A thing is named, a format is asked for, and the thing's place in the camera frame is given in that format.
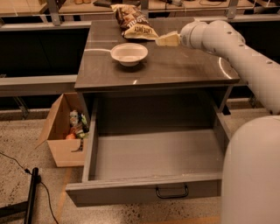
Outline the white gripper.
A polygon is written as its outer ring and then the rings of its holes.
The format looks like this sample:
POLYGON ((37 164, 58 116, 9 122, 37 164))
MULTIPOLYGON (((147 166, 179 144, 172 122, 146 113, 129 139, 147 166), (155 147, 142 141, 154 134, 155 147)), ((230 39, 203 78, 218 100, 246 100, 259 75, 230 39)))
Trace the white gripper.
POLYGON ((182 46, 190 49, 202 49, 202 39, 207 23, 194 21, 185 25, 180 34, 176 31, 158 37, 155 42, 158 46, 182 46))

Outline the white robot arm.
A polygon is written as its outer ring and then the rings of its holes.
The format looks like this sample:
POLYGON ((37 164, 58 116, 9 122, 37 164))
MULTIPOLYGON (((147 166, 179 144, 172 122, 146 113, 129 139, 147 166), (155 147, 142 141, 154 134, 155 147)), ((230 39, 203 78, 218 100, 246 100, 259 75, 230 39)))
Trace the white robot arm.
POLYGON ((232 25, 194 21, 156 39, 226 60, 267 110, 230 138, 221 180, 220 224, 280 224, 280 65, 245 43, 232 25))

